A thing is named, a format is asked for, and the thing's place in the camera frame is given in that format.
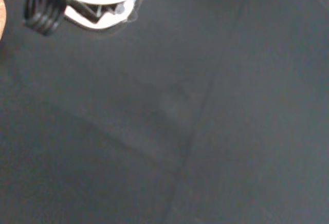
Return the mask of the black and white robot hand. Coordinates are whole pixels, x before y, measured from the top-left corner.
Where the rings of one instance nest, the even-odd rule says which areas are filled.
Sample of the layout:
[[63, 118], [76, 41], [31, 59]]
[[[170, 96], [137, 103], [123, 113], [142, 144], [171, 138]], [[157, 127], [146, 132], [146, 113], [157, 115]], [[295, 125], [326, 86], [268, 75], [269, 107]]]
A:
[[131, 21], [138, 0], [25, 0], [24, 25], [52, 34], [63, 20], [85, 30], [113, 31]]

